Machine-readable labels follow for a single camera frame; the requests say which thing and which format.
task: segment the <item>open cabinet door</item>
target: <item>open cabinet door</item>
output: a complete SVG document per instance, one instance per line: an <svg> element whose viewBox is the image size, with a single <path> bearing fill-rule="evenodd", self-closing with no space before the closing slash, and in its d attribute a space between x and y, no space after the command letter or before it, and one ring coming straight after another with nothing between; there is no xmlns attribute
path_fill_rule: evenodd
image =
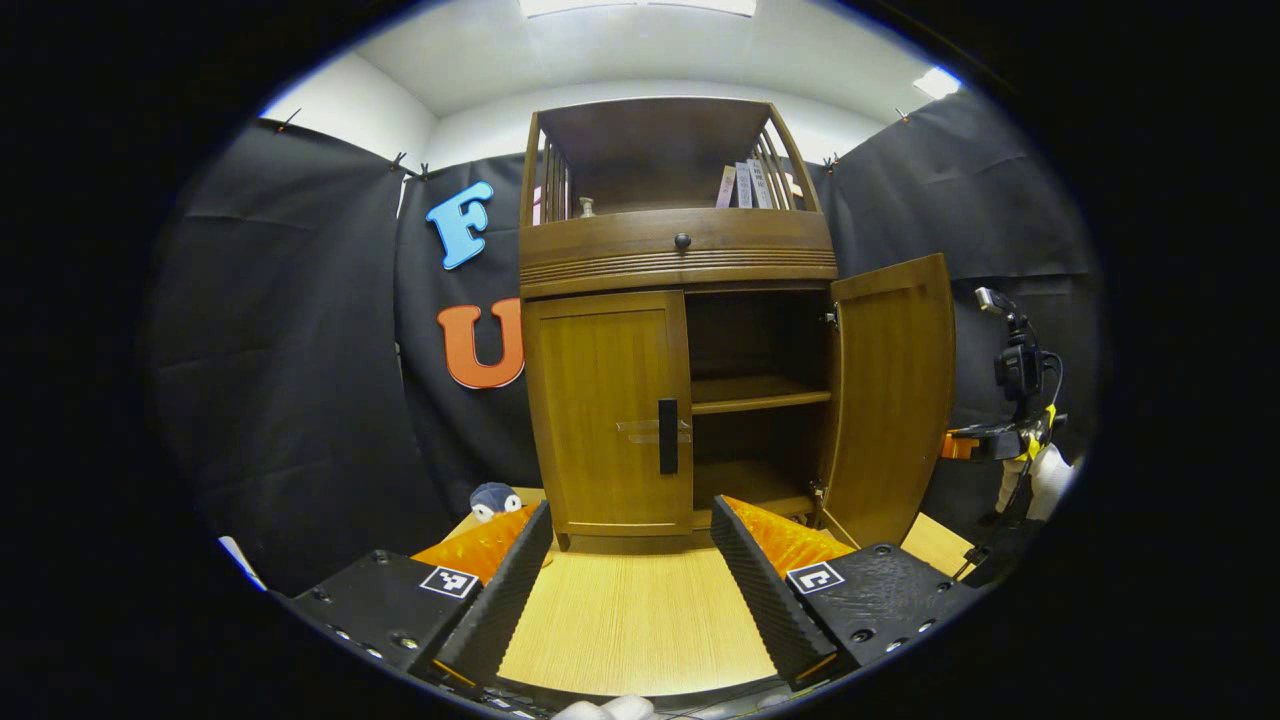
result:
<svg viewBox="0 0 1280 720"><path fill-rule="evenodd" d="M836 538L901 543L938 459L955 384L942 255L831 284L838 341L822 519Z"/></svg>

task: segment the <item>drawer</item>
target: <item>drawer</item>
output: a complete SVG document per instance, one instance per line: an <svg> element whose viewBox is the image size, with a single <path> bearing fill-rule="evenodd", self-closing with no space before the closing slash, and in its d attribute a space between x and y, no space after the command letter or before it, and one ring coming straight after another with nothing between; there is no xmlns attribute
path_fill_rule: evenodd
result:
<svg viewBox="0 0 1280 720"><path fill-rule="evenodd" d="M689 236L684 250L676 234ZM833 281L820 213L756 208L644 210L520 229L520 296L741 281Z"/></svg>

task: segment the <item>cable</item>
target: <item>cable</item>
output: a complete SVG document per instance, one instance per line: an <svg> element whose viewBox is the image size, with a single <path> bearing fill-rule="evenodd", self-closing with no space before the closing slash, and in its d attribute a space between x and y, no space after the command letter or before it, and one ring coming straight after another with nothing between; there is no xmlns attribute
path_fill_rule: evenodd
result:
<svg viewBox="0 0 1280 720"><path fill-rule="evenodd" d="M1028 454L1027 462L1023 464L1023 470L1018 473L1018 482L1014 483L1014 492L1009 493L1009 502L1005 503L1005 511L1000 515L1000 519L997 519L991 525L991 529L987 530L987 537L982 538L980 543L973 546L974 552L982 547L987 547L987 543L991 542L991 538L996 536L996 530L1000 529L1000 523L1009 516L1010 511L1012 511L1014 502L1018 501L1018 496L1021 493L1023 486L1027 484L1027 478L1030 475L1033 461L1034 459L1030 457L1030 454ZM964 561L964 565L961 565L960 569L956 570L956 574L951 575L951 579L959 580L960 575L963 575L964 571L969 569L969 565L973 565L973 560L966 559Z"/></svg>
<svg viewBox="0 0 1280 720"><path fill-rule="evenodd" d="M1039 336L1036 334L1036 327L1032 325L1030 318L1027 318L1027 329L1032 331L1032 342L1036 343L1036 347L1039 347Z"/></svg>
<svg viewBox="0 0 1280 720"><path fill-rule="evenodd" d="M1057 363L1057 368L1055 368L1055 373L1057 374L1057 386L1053 387L1053 398L1048 401L1050 405L1057 405L1057 391L1062 389L1062 378L1066 375L1066 370L1062 366L1062 359L1057 355L1057 352L1043 352L1042 355L1044 355L1046 360L1053 360Z"/></svg>

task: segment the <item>cabinet hinge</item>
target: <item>cabinet hinge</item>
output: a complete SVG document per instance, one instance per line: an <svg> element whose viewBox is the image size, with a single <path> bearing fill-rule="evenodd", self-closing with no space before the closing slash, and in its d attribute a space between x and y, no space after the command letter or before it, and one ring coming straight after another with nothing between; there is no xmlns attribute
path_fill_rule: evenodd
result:
<svg viewBox="0 0 1280 720"><path fill-rule="evenodd" d="M813 498L818 502L818 510L827 506L827 491L822 486L822 478L818 478L809 483L809 489L813 491Z"/></svg>

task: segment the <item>black curtain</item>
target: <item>black curtain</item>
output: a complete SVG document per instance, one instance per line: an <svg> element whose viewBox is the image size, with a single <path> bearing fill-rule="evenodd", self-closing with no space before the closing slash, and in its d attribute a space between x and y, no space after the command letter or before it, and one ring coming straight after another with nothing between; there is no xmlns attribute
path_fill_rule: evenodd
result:
<svg viewBox="0 0 1280 720"><path fill-rule="evenodd" d="M486 482L541 487L525 374L515 382L472 389L454 382L445 366L445 307L475 305L476 360L502 357L500 324L490 313L499 300L520 296L520 188L524 154L453 165L411 179L399 208L396 255L396 337L401 345L404 392L419 443L439 483L451 518L470 511L471 491ZM442 265L444 245L426 213L476 182L493 186L484 202L489 223L479 255L452 270Z"/></svg>
<svg viewBox="0 0 1280 720"><path fill-rule="evenodd" d="M160 243L143 343L152 421L215 534L294 594L451 519L411 430L394 350L402 172L255 122Z"/></svg>
<svg viewBox="0 0 1280 720"><path fill-rule="evenodd" d="M1066 378L1057 400L1068 425L1053 442L1071 462L1097 432L1100 374L1110 372L1101 282L1085 223L1068 188L997 108L961 90L911 113L840 159L823 205L841 277L932 252L951 273L956 320L952 427L1009 419L992 360L1002 319L978 310L974 290L1009 295ZM1053 389L1046 375L1046 393ZM940 460L923 510L970 541L992 509L1000 464Z"/></svg>

